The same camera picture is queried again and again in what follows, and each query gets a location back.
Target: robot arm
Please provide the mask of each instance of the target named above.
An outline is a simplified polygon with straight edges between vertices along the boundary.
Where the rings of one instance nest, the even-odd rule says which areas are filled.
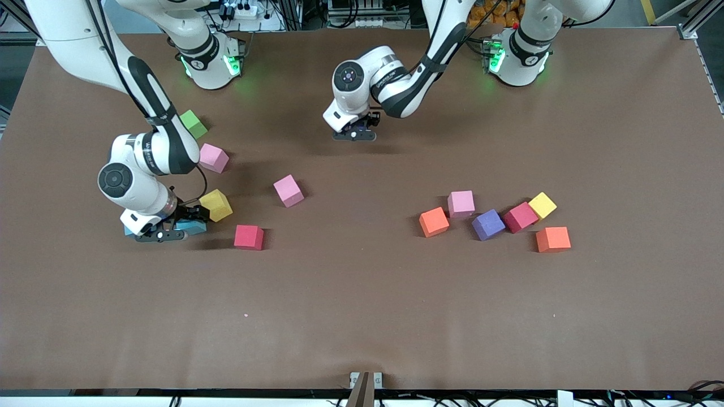
[[[430,42],[420,62],[408,71],[389,46],[380,46],[334,70],[334,101],[324,119],[336,138],[355,140],[358,124],[369,113],[369,96],[387,115],[414,113],[432,83],[442,75],[465,36],[466,18],[474,0],[425,0]]]
[[[512,85],[532,82],[542,70],[550,43],[560,29],[562,13],[575,20],[591,20],[601,15],[611,1],[528,0],[520,28],[501,34],[503,48],[517,58],[506,59],[506,64],[494,73]],[[423,0],[422,5],[428,23],[434,23],[429,26],[427,50],[415,69],[408,71],[392,49],[380,46],[357,59],[342,62],[334,70],[334,101],[323,114],[334,130],[334,138],[373,140],[374,132],[368,129],[368,125],[376,124],[370,120],[370,95],[388,116],[407,117],[417,110],[432,83],[445,71],[465,37],[466,18],[473,1]],[[360,138],[365,133],[373,136]]]
[[[211,33],[195,9],[210,0],[117,0],[158,25],[181,53],[188,75],[204,89],[218,89],[241,74],[244,43]]]
[[[128,93],[153,127],[113,142],[98,175],[101,192],[126,208],[124,225],[136,235],[189,211],[155,176],[187,174],[199,160],[193,136],[144,61],[133,56],[94,0],[26,0],[30,15],[58,63],[82,80]]]

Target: black cable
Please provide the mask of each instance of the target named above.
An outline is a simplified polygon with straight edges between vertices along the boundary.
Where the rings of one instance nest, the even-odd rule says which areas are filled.
[[[108,58],[111,60],[111,64],[113,65],[113,68],[115,69],[116,73],[118,74],[118,79],[121,81],[121,84],[123,85],[123,88],[126,90],[126,93],[128,93],[128,96],[133,100],[133,103],[136,105],[138,110],[143,113],[143,116],[148,118],[148,112],[146,109],[141,106],[140,102],[136,97],[133,95],[133,92],[131,92],[130,87],[128,86],[128,83],[126,82],[125,78],[123,78],[123,74],[121,73],[121,68],[118,65],[118,59],[116,57],[116,51],[113,47],[113,41],[111,40],[110,32],[108,29],[108,23],[106,22],[106,14],[103,11],[103,5],[101,4],[101,0],[98,0],[98,10],[101,14],[101,19],[103,20],[104,27],[106,29],[106,35],[108,35],[108,38],[106,39],[106,36],[103,34],[103,31],[101,30],[101,25],[98,23],[98,18],[96,17],[96,12],[93,11],[93,5],[91,4],[91,0],[85,0],[85,5],[88,8],[88,12],[90,13],[90,17],[93,20],[93,25],[96,27],[96,31],[98,31],[98,37],[101,39],[101,43],[103,44],[103,47],[106,51],[106,54],[108,55]]]
[[[353,5],[353,3],[352,3],[352,0],[348,0],[348,1],[350,2],[350,15],[347,17],[347,20],[346,20],[342,25],[334,25],[334,24],[328,22],[328,24],[329,24],[330,27],[332,27],[332,28],[347,28],[347,27],[349,27],[350,25],[352,25],[352,24],[355,22],[355,20],[357,20],[357,14],[358,14],[359,11],[360,11],[359,0],[354,0],[354,15],[353,15],[353,16],[352,16],[352,13],[353,13],[352,5]]]
[[[696,387],[690,387],[687,391],[688,392],[695,392],[697,390],[701,390],[704,387],[709,387],[711,385],[724,385],[724,382],[721,380],[710,380],[708,382],[703,382],[702,384],[696,386]]]
[[[209,182],[206,180],[206,174],[203,173],[201,166],[196,164],[196,169],[201,173],[201,177],[203,177],[203,192],[201,193],[201,195],[197,196],[194,199],[182,202],[181,205],[188,205],[191,202],[198,201],[199,199],[201,199],[202,196],[206,195],[206,190],[209,188]]]
[[[483,18],[481,18],[480,21],[478,21],[478,24],[475,26],[475,28],[473,28],[473,30],[472,30],[468,35],[466,35],[466,36],[463,38],[463,42],[467,41],[470,37],[473,36],[473,34],[478,30],[478,28],[480,28],[480,26],[483,25],[483,22],[484,22],[488,17],[490,17],[490,14],[493,13],[493,10],[495,10],[495,9],[498,7],[498,5],[500,4],[501,1],[502,1],[502,0],[497,0],[497,1],[495,2],[495,5],[494,5],[487,13],[485,13],[485,16],[484,16]]]
[[[177,395],[171,397],[171,403],[169,403],[169,407],[179,407],[179,406],[181,406],[181,397],[179,397]]]
[[[596,21],[598,21],[598,20],[601,20],[601,19],[603,18],[603,16],[605,16],[606,14],[608,14],[609,11],[611,11],[611,9],[613,8],[613,4],[614,4],[615,2],[616,2],[616,0],[611,0],[611,4],[608,5],[608,8],[606,9],[606,11],[604,11],[603,14],[601,14],[600,16],[594,18],[594,19],[591,20],[591,21],[574,22],[574,23],[571,23],[571,24],[569,24],[569,25],[565,25],[565,24],[564,24],[564,25],[561,25],[561,27],[567,27],[567,28],[570,28],[570,27],[578,27],[579,25],[591,24],[592,22],[596,22]]]
[[[485,53],[484,53],[484,52],[478,51],[477,49],[475,49],[475,48],[470,44],[470,42],[465,41],[465,45],[467,45],[468,48],[469,48],[472,52],[474,52],[474,53],[476,53],[476,54],[478,54],[478,55],[480,55],[480,56],[485,56]]]

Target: orange object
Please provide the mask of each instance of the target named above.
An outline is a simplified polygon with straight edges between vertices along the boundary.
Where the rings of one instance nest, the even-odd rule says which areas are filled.
[[[518,15],[515,12],[505,13],[505,27],[513,27],[518,24]]]
[[[571,248],[567,227],[546,227],[536,233],[539,253],[558,253]]]
[[[450,227],[450,223],[447,221],[445,211],[442,210],[442,206],[424,212],[420,215],[420,226],[422,231],[425,233],[426,238],[439,235]]]

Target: foam cube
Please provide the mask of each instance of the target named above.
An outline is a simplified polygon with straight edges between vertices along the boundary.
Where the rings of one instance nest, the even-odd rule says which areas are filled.
[[[518,233],[533,223],[538,222],[538,215],[533,212],[528,202],[523,202],[503,215],[502,220],[511,232]]]
[[[473,202],[473,191],[459,190],[455,191],[447,197],[447,210],[450,218],[469,217],[475,213],[475,203]]]
[[[422,226],[425,237],[431,238],[447,230],[448,227],[450,227],[450,223],[447,221],[442,206],[439,206],[420,215],[420,226]]]
[[[221,174],[227,162],[229,162],[229,156],[224,150],[211,144],[201,146],[201,158],[198,163],[202,167]]]
[[[237,225],[234,246],[244,250],[261,250],[264,230],[259,226]]]
[[[181,219],[176,222],[174,230],[183,230],[189,235],[198,235],[199,233],[204,233],[206,231],[206,223],[200,220]]]
[[[473,229],[475,229],[475,233],[478,234],[480,240],[488,240],[505,230],[505,224],[495,209],[491,209],[475,218],[473,221]]]
[[[181,123],[183,123],[184,127],[186,127],[188,132],[191,133],[191,135],[197,140],[208,131],[198,117],[196,117],[196,115],[190,110],[186,111],[186,113],[179,117],[181,118]]]
[[[213,190],[202,196],[198,201],[204,208],[209,210],[209,218],[214,222],[218,222],[234,213],[234,211],[231,210],[231,206],[229,205],[229,200],[227,200],[226,195],[224,195],[220,190]]]
[[[281,180],[276,181],[274,183],[274,189],[277,190],[279,197],[282,199],[282,203],[287,208],[304,199],[302,190],[299,189],[299,185],[294,181],[292,175],[287,175]]]
[[[536,233],[536,240],[540,253],[557,253],[571,248],[567,227],[546,227]]]
[[[553,203],[553,201],[548,198],[548,195],[543,192],[539,193],[535,198],[531,199],[531,201],[528,202],[528,205],[531,206],[531,209],[533,209],[533,212],[536,213],[538,219],[540,220],[543,220],[546,216],[550,215],[550,213],[557,208],[555,203]]]

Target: wire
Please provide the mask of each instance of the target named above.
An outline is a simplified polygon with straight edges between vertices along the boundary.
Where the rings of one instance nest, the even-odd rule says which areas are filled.
[[[360,11],[359,0],[354,0],[354,16],[352,16],[352,11],[353,11],[353,10],[352,10],[352,0],[348,0],[348,1],[350,2],[350,15],[347,16],[347,20],[346,20],[342,25],[334,25],[334,24],[332,24],[332,23],[330,23],[330,22],[327,22],[330,27],[332,27],[332,28],[347,28],[347,27],[349,27],[350,25],[352,25],[352,23],[354,23],[355,20],[357,20],[357,14],[358,14],[359,11]]]
[[[480,21],[478,21],[478,24],[475,26],[475,28],[473,28],[473,30],[463,38],[463,42],[467,41],[470,37],[473,36],[473,34],[478,30],[478,28],[480,28],[480,26],[483,25],[483,21],[485,21],[488,17],[490,17],[490,14],[493,13],[493,10],[495,10],[498,7],[498,4],[500,4],[501,1],[502,0],[497,0],[495,2],[495,5],[487,13],[485,13],[485,16],[483,18],[481,18]]]
[[[704,387],[709,387],[711,385],[724,385],[724,382],[721,380],[710,380],[708,382],[703,382],[702,384],[696,386],[696,387],[690,387],[687,391],[689,392],[695,392],[697,390],[701,390]]]
[[[206,195],[206,190],[209,188],[209,182],[208,182],[208,180],[206,179],[206,174],[203,173],[203,170],[201,169],[201,166],[198,165],[198,164],[196,164],[196,169],[201,173],[201,177],[203,177],[203,192],[201,193],[201,195],[197,196],[197,197],[194,198],[194,199],[190,199],[190,200],[188,200],[188,201],[182,202],[181,205],[188,205],[188,204],[190,204],[191,202],[198,201],[199,199],[201,199],[202,196]]]
[[[606,9],[606,11],[604,11],[603,14],[601,14],[600,16],[594,18],[593,20],[584,21],[584,22],[573,22],[573,23],[571,23],[571,24],[569,24],[569,25],[565,25],[565,24],[564,24],[564,25],[561,25],[561,27],[567,27],[567,28],[578,27],[578,26],[580,26],[580,25],[591,24],[592,22],[596,22],[596,21],[598,21],[598,20],[601,20],[601,18],[603,18],[603,16],[605,16],[606,14],[608,14],[609,11],[611,11],[611,9],[613,8],[613,4],[614,4],[615,2],[616,2],[616,0],[611,0],[611,4],[608,5],[608,8]]]
[[[103,44],[106,54],[108,54],[108,58],[111,60],[113,68],[118,74],[118,79],[121,81],[123,88],[126,90],[126,93],[128,93],[128,96],[131,98],[131,100],[133,100],[133,103],[136,105],[138,110],[143,113],[144,117],[148,118],[148,112],[146,111],[146,109],[143,108],[143,106],[141,106],[138,99],[136,99],[136,97],[133,95],[133,92],[131,92],[128,83],[126,82],[123,74],[121,73],[121,68],[118,65],[118,59],[116,57],[116,50],[113,47],[113,40],[111,39],[110,31],[108,29],[108,23],[106,22],[106,13],[103,11],[103,4],[101,4],[101,0],[98,0],[98,10],[101,14],[101,19],[103,20],[103,24],[106,29],[106,35],[108,35],[108,38],[106,38],[106,36],[103,34],[103,31],[101,30],[101,25],[98,23],[98,18],[96,17],[96,12],[93,10],[91,0],[85,0],[85,5],[88,7],[90,17],[93,19],[93,25],[96,27],[96,31],[98,31],[98,37],[101,39],[101,43]]]

